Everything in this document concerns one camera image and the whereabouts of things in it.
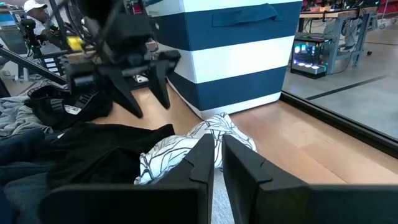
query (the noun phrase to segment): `patterned fabric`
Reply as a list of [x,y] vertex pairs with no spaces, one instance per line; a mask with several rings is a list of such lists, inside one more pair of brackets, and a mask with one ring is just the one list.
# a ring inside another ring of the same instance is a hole
[[254,141],[243,134],[226,113],[212,116],[196,125],[187,135],[171,136],[158,142],[147,154],[140,156],[141,175],[135,184],[148,184],[163,177],[190,152],[204,134],[212,134],[215,140],[215,168],[222,167],[221,143],[224,134],[229,134],[245,146],[256,151]]

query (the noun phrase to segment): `gray floor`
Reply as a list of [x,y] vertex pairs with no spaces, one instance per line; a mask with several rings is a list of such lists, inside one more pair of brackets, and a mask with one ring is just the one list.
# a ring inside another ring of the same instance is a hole
[[[366,42],[366,50],[373,54],[364,52],[358,68],[349,65],[342,73],[317,80],[288,71],[283,90],[308,98],[375,79],[311,102],[398,139],[398,24],[387,21],[386,28],[370,32]],[[347,63],[339,61],[336,72],[344,70]]]

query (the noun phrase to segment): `light wood flooring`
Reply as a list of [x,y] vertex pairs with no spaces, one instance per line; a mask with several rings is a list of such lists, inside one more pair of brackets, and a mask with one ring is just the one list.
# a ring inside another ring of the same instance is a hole
[[[169,88],[166,110],[148,89],[133,91],[144,117],[115,104],[98,124],[157,129],[173,124],[185,134],[201,119]],[[398,184],[398,160],[282,102],[232,114],[234,124],[256,143],[259,154],[308,183]]]

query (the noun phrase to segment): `denim fabric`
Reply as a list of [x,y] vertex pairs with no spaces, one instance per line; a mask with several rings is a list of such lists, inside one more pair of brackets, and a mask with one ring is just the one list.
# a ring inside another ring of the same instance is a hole
[[40,129],[33,129],[0,142],[0,166],[32,159],[35,147],[44,140]]
[[39,204],[49,193],[45,183],[47,173],[14,180],[4,186],[4,193],[16,211],[15,224],[40,224]]
[[0,187],[0,223],[1,224],[12,224],[12,218],[14,214],[11,210],[10,203],[8,202],[6,195],[2,187]]
[[40,164],[34,164],[31,162],[13,162],[6,166],[1,166],[0,184],[4,185],[13,180],[48,172],[53,166],[53,162],[43,162]]

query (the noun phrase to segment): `blue and white striped storage bin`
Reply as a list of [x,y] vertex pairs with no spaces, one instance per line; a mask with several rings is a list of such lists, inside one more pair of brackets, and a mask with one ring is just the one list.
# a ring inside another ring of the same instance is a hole
[[174,90],[201,118],[277,101],[302,1],[163,0],[147,6],[159,50],[181,53]]

